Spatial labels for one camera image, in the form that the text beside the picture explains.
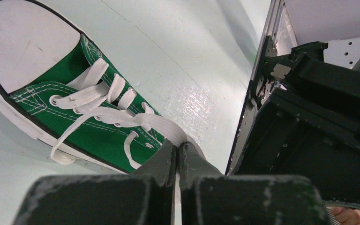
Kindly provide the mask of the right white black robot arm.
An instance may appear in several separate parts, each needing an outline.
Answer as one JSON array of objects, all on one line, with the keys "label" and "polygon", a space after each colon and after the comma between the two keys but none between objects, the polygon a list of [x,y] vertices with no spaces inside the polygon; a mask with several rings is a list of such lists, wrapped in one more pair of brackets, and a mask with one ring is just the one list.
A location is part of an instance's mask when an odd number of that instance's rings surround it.
[{"label": "right white black robot arm", "polygon": [[225,173],[302,175],[325,202],[360,209],[360,59],[326,63],[328,46],[280,55],[262,39]]}]

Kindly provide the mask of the green canvas sneaker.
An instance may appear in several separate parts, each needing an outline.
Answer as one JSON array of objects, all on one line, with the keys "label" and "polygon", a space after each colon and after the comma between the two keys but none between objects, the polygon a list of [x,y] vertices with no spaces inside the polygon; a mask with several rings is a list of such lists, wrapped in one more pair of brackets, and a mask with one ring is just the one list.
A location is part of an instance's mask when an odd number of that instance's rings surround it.
[{"label": "green canvas sneaker", "polygon": [[[36,0],[0,0],[0,112],[33,139],[51,146],[79,118],[71,109],[49,102],[53,95],[66,97],[79,88],[71,82],[97,59],[109,68],[100,82],[111,85],[120,72],[98,46],[65,17]],[[144,113],[143,103],[160,114],[129,84],[104,107],[117,109],[128,89],[136,97],[127,109]],[[142,166],[168,141],[156,130],[119,127],[91,117],[58,148],[120,173]]]}]

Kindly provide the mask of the bare human hand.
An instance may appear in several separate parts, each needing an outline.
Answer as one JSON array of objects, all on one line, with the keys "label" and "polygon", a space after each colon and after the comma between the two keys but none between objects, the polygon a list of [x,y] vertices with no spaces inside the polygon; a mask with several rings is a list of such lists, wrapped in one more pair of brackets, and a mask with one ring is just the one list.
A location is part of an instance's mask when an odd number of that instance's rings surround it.
[{"label": "bare human hand", "polygon": [[330,212],[341,225],[360,225],[360,210],[332,207]]}]

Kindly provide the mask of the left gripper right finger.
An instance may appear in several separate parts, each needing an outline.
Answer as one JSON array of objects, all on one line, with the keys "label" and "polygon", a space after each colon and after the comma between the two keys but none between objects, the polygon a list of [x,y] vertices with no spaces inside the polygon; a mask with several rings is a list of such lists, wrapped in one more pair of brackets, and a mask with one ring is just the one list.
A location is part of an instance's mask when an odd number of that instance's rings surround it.
[{"label": "left gripper right finger", "polygon": [[179,147],[185,225],[328,225],[312,182],[298,175],[225,176],[189,142]]}]

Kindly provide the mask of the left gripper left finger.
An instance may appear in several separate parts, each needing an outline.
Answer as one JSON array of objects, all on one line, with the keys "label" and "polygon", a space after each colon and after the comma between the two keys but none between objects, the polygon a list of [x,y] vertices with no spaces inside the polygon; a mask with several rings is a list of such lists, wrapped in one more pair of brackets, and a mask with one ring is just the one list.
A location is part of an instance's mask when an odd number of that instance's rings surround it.
[{"label": "left gripper left finger", "polygon": [[28,190],[15,225],[172,225],[176,147],[165,141],[128,175],[44,176]]}]

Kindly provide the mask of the white shoelace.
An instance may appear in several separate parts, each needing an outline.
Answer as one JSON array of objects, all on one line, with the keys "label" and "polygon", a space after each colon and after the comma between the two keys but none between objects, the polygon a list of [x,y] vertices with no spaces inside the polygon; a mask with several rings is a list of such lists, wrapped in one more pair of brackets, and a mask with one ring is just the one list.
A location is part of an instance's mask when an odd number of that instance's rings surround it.
[{"label": "white shoelace", "polygon": [[136,97],[133,89],[128,89],[120,98],[117,109],[102,106],[102,103],[111,103],[116,97],[119,97],[125,87],[125,79],[119,74],[114,75],[111,85],[99,81],[108,68],[109,65],[104,59],[97,59],[71,82],[79,88],[76,93],[66,97],[53,95],[49,98],[49,102],[53,106],[60,109],[71,109],[79,114],[79,118],[64,131],[53,145],[50,153],[51,159],[63,165],[75,162],[76,157],[67,153],[59,153],[58,148],[70,134],[91,117],[122,128],[141,126],[147,131],[154,129],[177,147],[189,140],[189,137],[177,124],[156,115],[152,108],[145,103],[142,104],[144,113],[131,115],[128,108]]}]

